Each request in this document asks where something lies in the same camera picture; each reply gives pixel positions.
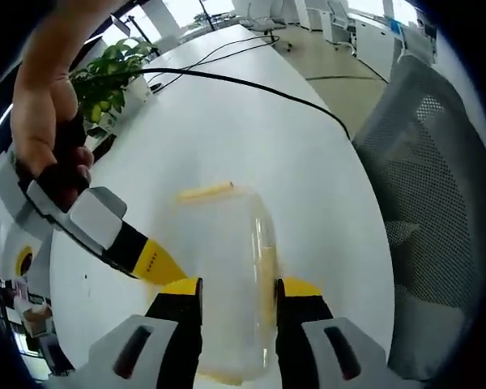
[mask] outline white table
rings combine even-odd
[[[214,25],[215,29],[221,30],[223,28],[228,28],[231,26],[234,26],[236,24],[239,24],[242,20],[246,20],[247,18],[245,16],[235,16],[233,18],[226,18],[226,19],[220,19],[220,20],[213,20],[212,24]],[[190,30],[187,30],[184,32],[180,38],[179,41],[181,43],[186,43],[188,41],[192,41],[195,38],[198,38],[199,36],[205,35],[212,32],[212,28],[209,24],[202,24],[200,26],[197,26],[195,28],[191,28]]]
[[[152,65],[187,66],[251,36],[241,26],[226,28]],[[260,43],[231,45],[213,58]],[[198,69],[263,83],[326,107],[270,47]],[[226,181],[254,188],[274,221],[285,276],[322,287],[336,316],[351,319],[389,352],[394,282],[382,216],[355,150],[324,113],[254,88],[184,76],[126,125],[92,177],[92,185],[107,186],[126,201],[128,223],[157,240],[167,233],[162,220],[176,193]],[[131,314],[145,314],[157,292],[62,233],[54,234],[50,276],[60,344],[76,368],[86,363],[91,344]],[[275,367],[271,379],[278,374]]]

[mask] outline plastic container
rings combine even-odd
[[[274,353],[277,263],[261,198],[231,183],[184,192],[173,216],[175,260],[202,278],[198,374],[239,385]]]

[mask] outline white cabinet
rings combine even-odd
[[[321,17],[318,11],[307,8],[305,0],[295,0],[295,7],[299,15],[299,24],[309,30],[321,30]]]
[[[324,39],[328,42],[334,42],[333,40],[333,33],[332,33],[332,25],[331,25],[331,13],[329,11],[320,11],[321,16],[321,25],[322,25],[322,35]]]
[[[383,24],[367,18],[356,21],[356,57],[386,81],[394,63],[394,33]]]

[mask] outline office chair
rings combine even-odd
[[[356,34],[354,20],[349,19],[346,9],[340,0],[326,0],[326,2],[331,12],[331,35],[335,39],[331,43],[335,45],[335,51],[339,49],[339,46],[347,46],[351,48],[352,56],[355,57],[356,48],[350,42],[352,35]]]
[[[395,284],[389,365],[430,379],[486,281],[486,150],[452,85],[414,56],[353,145],[385,221]]]
[[[252,7],[252,2],[249,3],[247,8],[247,15],[244,19],[240,21],[240,24],[249,29],[250,31],[260,32],[265,36],[269,36],[272,40],[275,39],[274,31],[275,30],[284,30],[286,29],[286,24],[278,24],[272,20],[269,16],[252,18],[250,17],[250,9]],[[292,51],[293,45],[288,41],[277,41],[272,44],[272,46],[276,49],[279,49],[280,46],[284,46],[286,51]]]

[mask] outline wall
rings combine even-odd
[[[286,23],[299,22],[294,0],[275,0],[272,4],[271,15],[284,18]]]
[[[394,4],[392,0],[383,0],[383,15],[394,18]]]
[[[486,147],[486,117],[473,83],[454,49],[440,31],[437,31],[436,47],[436,64],[433,67],[450,81],[463,99],[470,122]]]
[[[162,37],[179,36],[180,27],[162,0],[151,0],[141,6]]]
[[[308,10],[306,9],[305,0],[295,0],[295,4],[300,25],[304,28],[310,28],[311,23],[309,20]]]

